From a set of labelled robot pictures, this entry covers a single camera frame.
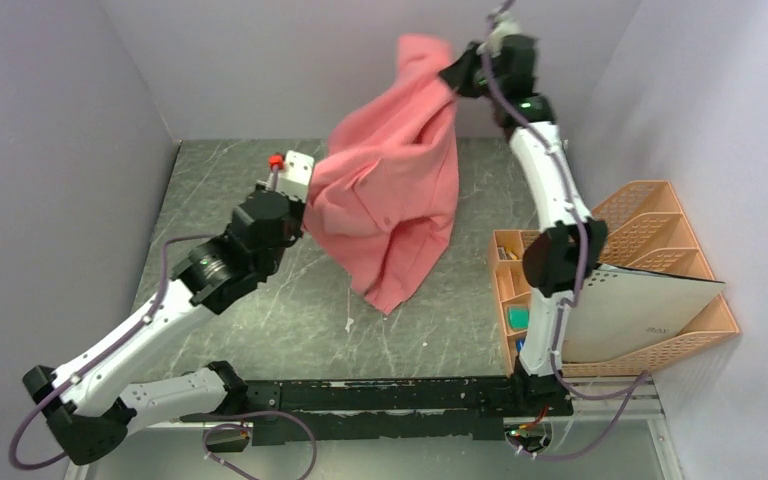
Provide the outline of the pink zip-up jacket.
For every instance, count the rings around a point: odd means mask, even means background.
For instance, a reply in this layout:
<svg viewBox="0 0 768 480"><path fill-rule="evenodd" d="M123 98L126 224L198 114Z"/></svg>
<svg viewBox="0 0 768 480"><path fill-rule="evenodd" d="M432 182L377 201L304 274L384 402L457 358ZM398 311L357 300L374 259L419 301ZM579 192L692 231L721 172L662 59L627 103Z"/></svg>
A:
<svg viewBox="0 0 768 480"><path fill-rule="evenodd" d="M400 37L396 77L332 132L304 228L383 314L416 293L450 244L459 196L449 43Z"/></svg>

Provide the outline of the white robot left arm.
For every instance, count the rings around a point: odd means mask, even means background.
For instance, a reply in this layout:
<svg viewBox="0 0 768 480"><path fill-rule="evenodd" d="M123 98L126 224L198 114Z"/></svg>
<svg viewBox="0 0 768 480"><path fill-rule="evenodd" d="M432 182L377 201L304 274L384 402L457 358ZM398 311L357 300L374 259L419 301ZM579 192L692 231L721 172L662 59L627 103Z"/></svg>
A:
<svg viewBox="0 0 768 480"><path fill-rule="evenodd" d="M222 314L275 274L285 250L302 236L304 194L258 186L236 206L223 233L196 234L198 246L174 268L164 266L157 292L114 331L57 368L38 365L23 377L35 407L11 440L9 461L20 470L18 444L38 415L67 458L93 463L129 435L188 415L238 417L248 386L226 361L171 380L136 383L137 372L172 340Z"/></svg>

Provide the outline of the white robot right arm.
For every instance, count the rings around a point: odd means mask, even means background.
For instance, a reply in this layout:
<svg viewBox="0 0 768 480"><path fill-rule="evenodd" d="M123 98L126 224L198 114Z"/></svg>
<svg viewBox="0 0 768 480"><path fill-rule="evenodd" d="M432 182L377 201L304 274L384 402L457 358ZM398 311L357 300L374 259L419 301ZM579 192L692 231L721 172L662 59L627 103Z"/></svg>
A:
<svg viewBox="0 0 768 480"><path fill-rule="evenodd" d="M530 324L509 389L512 407L532 415L549 396L568 395L562 343L585 280L607 240L605 221L592 216L569 168L549 99L536 89L537 42L508 34L496 45L473 41L440 78L455 95L487 98L531 191L537 238L522 259L531 289Z"/></svg>

